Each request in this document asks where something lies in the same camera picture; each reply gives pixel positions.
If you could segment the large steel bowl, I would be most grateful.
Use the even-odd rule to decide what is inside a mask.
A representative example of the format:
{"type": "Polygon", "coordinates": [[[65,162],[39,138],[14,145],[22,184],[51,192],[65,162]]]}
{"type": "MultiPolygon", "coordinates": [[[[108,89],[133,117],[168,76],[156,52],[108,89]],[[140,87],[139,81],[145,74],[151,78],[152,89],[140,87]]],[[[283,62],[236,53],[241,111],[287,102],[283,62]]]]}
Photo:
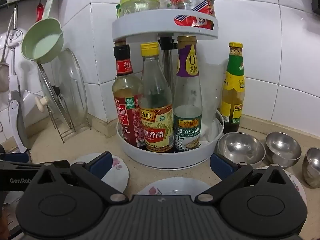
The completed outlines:
{"type": "Polygon", "coordinates": [[[259,167],[266,156],[264,145],[252,135],[242,132],[224,134],[217,142],[220,155],[234,162],[259,167]]]}

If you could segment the glass pot lid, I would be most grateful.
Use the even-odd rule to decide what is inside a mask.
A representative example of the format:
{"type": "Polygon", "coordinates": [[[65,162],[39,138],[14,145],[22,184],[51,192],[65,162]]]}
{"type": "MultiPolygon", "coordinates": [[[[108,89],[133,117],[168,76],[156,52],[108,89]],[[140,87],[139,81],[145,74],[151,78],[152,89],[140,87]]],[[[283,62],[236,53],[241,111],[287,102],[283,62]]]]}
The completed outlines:
{"type": "Polygon", "coordinates": [[[87,98],[80,65],[74,53],[66,48],[53,61],[55,85],[52,85],[41,64],[38,65],[43,97],[35,98],[39,111],[46,107],[69,129],[87,121],[87,98]]]}

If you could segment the yellow cap vinegar bottle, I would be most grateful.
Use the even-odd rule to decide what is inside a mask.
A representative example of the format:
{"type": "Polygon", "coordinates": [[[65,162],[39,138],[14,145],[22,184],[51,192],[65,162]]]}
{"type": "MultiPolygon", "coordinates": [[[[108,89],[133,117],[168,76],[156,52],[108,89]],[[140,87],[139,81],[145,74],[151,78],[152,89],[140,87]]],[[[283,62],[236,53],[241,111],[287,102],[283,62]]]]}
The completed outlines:
{"type": "Polygon", "coordinates": [[[143,58],[139,108],[146,148],[152,152],[168,152],[174,145],[174,124],[171,88],[162,73],[159,45],[140,45],[143,58]]]}

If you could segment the green lid glass jar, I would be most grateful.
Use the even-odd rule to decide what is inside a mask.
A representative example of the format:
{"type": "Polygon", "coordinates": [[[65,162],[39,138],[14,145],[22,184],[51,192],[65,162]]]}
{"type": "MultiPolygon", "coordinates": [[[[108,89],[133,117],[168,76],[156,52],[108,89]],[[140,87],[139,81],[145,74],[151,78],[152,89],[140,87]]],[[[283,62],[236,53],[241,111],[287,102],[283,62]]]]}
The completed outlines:
{"type": "Polygon", "coordinates": [[[120,3],[116,6],[117,18],[136,12],[156,10],[159,8],[159,0],[120,0],[120,3]]]}

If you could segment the green yellow label oil bottle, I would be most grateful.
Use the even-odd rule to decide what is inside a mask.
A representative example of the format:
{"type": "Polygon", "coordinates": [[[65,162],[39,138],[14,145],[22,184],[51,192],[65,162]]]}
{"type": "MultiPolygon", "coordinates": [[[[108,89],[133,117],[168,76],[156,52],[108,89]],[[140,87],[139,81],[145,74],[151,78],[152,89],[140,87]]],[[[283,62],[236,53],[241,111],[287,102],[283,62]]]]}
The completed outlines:
{"type": "Polygon", "coordinates": [[[236,132],[240,126],[245,98],[245,75],[242,57],[243,44],[229,43],[229,58],[222,88],[220,113],[224,133],[236,132]]]}

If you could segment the floral plate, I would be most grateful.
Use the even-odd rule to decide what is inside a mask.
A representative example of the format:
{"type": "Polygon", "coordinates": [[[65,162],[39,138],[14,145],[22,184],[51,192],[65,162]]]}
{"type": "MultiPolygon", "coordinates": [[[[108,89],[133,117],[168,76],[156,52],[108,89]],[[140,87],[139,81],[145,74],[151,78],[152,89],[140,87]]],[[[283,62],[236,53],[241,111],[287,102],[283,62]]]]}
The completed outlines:
{"type": "Polygon", "coordinates": [[[144,187],[138,195],[147,196],[169,196],[169,195],[190,195],[194,199],[198,194],[209,189],[210,186],[203,181],[184,178],[171,177],[155,181],[144,187]]]}
{"type": "Polygon", "coordinates": [[[272,164],[265,168],[256,168],[253,174],[259,175],[254,188],[261,190],[262,194],[277,198],[284,205],[284,209],[299,206],[302,208],[303,202],[307,205],[306,194],[298,179],[281,166],[272,164]]]}
{"type": "MultiPolygon", "coordinates": [[[[73,160],[71,165],[78,162],[83,161],[89,163],[94,158],[96,158],[100,153],[90,153],[84,156],[80,156],[79,158],[73,160]]],[[[127,188],[129,181],[129,170],[124,161],[116,155],[113,155],[113,164],[112,168],[101,178],[101,181],[110,185],[114,189],[124,193],[127,188]]]]}

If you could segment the white two-tier rotating rack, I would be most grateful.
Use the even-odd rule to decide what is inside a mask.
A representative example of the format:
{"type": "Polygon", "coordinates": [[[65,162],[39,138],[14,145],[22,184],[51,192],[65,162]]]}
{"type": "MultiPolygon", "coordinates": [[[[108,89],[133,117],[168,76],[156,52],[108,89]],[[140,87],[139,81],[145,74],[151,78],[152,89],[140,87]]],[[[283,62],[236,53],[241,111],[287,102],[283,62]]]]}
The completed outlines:
{"type": "Polygon", "coordinates": [[[178,72],[199,88],[196,44],[217,39],[213,16],[180,9],[124,15],[112,23],[117,77],[112,90],[123,151],[136,162],[159,170],[181,170],[207,160],[217,139],[200,142],[201,114],[175,116],[171,88],[161,70],[160,37],[176,37],[182,66],[178,72]]]}

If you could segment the medium steel bowl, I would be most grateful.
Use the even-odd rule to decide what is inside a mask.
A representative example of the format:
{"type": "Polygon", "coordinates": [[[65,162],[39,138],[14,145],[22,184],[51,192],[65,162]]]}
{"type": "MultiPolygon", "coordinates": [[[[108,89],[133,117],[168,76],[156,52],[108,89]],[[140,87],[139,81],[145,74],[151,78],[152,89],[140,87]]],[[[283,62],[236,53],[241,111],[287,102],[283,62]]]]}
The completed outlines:
{"type": "Polygon", "coordinates": [[[266,157],[269,163],[282,168],[295,165],[302,156],[300,144],[282,132],[271,132],[265,138],[266,157]]]}

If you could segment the red handled utensil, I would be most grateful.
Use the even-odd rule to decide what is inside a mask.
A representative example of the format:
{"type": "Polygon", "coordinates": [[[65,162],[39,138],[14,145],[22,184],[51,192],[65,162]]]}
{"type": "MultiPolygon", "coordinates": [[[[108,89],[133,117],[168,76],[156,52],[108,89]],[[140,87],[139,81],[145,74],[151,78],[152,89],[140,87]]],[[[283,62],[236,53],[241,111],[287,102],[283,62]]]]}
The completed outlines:
{"type": "Polygon", "coordinates": [[[37,8],[36,8],[36,22],[39,22],[40,20],[42,20],[43,13],[44,13],[44,5],[42,4],[41,0],[39,0],[39,4],[37,5],[37,8]]]}

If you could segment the red label soy sauce bottle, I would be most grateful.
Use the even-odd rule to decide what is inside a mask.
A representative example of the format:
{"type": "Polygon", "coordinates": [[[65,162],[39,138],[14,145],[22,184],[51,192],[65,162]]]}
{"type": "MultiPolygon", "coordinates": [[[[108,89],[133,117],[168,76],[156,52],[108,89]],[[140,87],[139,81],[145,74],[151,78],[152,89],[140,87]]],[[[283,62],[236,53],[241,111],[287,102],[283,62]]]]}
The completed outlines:
{"type": "Polygon", "coordinates": [[[115,43],[116,78],[112,92],[123,138],[130,145],[144,147],[138,92],[141,81],[133,73],[130,46],[125,41],[115,43]]]}

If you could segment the green plastic ladle cup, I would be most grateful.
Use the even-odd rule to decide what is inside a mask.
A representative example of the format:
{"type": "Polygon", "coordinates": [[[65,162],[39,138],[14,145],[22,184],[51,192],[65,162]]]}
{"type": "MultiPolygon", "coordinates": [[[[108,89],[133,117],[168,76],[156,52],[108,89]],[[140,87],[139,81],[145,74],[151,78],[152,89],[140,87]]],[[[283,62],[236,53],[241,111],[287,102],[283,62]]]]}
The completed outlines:
{"type": "Polygon", "coordinates": [[[59,20],[50,17],[53,0],[47,0],[42,19],[34,23],[22,41],[25,59],[46,64],[55,59],[63,47],[63,30],[59,20]]]}

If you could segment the small steel bowl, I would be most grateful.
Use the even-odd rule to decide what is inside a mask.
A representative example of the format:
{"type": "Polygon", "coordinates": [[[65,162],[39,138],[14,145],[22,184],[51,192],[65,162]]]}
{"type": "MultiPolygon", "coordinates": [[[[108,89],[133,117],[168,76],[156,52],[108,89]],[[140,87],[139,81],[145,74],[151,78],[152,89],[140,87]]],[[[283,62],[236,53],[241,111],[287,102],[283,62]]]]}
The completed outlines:
{"type": "Polygon", "coordinates": [[[319,188],[320,185],[319,155],[319,148],[309,148],[305,154],[302,164],[303,178],[312,188],[319,188]]]}

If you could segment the purple label fish sauce bottle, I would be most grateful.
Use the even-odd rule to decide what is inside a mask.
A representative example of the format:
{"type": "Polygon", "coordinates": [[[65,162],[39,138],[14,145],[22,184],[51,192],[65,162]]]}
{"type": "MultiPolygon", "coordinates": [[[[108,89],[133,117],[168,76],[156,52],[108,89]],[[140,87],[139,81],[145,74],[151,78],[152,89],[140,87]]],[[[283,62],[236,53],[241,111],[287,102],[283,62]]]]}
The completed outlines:
{"type": "Polygon", "coordinates": [[[174,145],[177,152],[200,143],[202,96],[195,36],[177,38],[178,65],[174,91],[174,145]]]}

